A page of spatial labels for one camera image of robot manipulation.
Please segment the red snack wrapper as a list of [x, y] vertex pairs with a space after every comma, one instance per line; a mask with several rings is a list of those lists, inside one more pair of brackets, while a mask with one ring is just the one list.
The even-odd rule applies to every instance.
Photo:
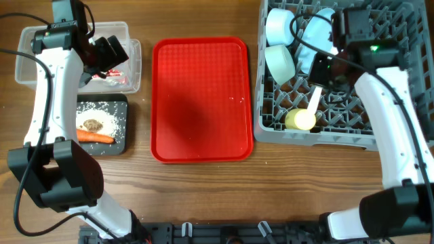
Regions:
[[124, 73], [117, 69], [110, 69], [106, 72], [103, 72], [103, 79], [106, 79], [107, 77], [122, 77]]

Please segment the white plastic spoon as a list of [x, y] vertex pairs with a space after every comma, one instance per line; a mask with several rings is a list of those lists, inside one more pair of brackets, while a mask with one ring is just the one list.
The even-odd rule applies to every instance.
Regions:
[[307, 106], [307, 111], [312, 114], [315, 115], [317, 108], [319, 106], [319, 102], [321, 100], [321, 93], [322, 93], [322, 88], [319, 86], [314, 86], [313, 87], [313, 92], [311, 94], [311, 99], [309, 100], [308, 106]]

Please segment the light blue plate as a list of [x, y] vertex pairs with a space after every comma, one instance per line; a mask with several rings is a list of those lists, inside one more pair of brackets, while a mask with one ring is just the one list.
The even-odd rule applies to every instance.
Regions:
[[[321, 18], [312, 17], [304, 30], [302, 40], [309, 45], [336, 55], [338, 50], [333, 46], [332, 41], [330, 41], [331, 34], [332, 27], [330, 24]], [[309, 74], [315, 54], [316, 51], [303, 45], [301, 46], [298, 60], [301, 61], [300, 69], [304, 74]]]

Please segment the mint green bowl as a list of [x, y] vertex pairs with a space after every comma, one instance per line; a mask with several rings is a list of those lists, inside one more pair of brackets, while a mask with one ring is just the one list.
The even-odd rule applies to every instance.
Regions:
[[269, 72], [278, 85], [283, 85], [295, 76], [296, 67], [285, 45], [266, 47], [264, 54]]

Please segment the yellow plastic cup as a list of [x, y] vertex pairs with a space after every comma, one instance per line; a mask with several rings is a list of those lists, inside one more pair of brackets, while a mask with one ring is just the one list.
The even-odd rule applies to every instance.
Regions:
[[305, 108], [292, 109], [285, 116], [285, 126], [287, 129], [310, 130], [315, 124], [315, 114]]

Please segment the white rice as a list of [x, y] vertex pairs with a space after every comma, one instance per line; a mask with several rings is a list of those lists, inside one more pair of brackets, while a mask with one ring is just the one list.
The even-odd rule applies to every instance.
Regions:
[[109, 102], [80, 102], [77, 107], [76, 128], [88, 131], [83, 126], [83, 122], [88, 119], [95, 119], [103, 124], [103, 128], [96, 133], [115, 139], [120, 128], [119, 118], [109, 111], [110, 105]]

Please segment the brown food scrap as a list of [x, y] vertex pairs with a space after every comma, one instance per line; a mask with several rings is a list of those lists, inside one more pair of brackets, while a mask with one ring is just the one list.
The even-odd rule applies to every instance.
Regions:
[[83, 122], [83, 126], [90, 132], [96, 133], [103, 128], [103, 124], [95, 119], [88, 119]]

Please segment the light blue bowl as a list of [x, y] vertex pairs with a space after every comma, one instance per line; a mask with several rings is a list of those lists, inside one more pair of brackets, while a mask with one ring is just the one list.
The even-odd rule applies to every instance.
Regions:
[[290, 10], [273, 8], [267, 16], [265, 33], [270, 46], [289, 46], [294, 42], [294, 36], [290, 30], [296, 32], [296, 22], [290, 26], [294, 14]]

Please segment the orange carrot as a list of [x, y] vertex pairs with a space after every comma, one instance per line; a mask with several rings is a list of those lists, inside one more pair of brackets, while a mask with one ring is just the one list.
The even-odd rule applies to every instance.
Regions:
[[115, 139], [110, 136], [84, 131], [81, 129], [77, 129], [76, 132], [77, 139], [80, 142], [95, 142], [103, 144], [112, 144], [115, 142]]

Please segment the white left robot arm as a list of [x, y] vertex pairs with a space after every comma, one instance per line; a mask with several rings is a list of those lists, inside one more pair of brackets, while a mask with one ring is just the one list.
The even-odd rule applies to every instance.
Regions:
[[95, 22], [81, 1], [53, 1], [53, 22], [35, 33], [29, 58], [37, 65], [30, 127], [22, 148], [8, 152], [19, 181], [37, 207], [79, 217], [107, 243], [149, 243], [136, 215], [104, 190], [99, 163], [79, 145], [77, 93], [94, 75], [105, 77], [128, 56], [116, 37], [94, 38]]

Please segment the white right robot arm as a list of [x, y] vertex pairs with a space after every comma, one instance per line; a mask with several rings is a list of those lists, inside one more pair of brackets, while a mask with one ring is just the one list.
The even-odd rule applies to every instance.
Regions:
[[433, 233], [433, 156], [410, 96], [404, 52], [395, 40], [373, 37], [369, 16], [350, 7], [327, 18], [338, 54], [316, 49], [310, 72], [316, 85], [348, 85], [358, 95], [382, 165], [380, 192], [320, 217], [325, 241]]

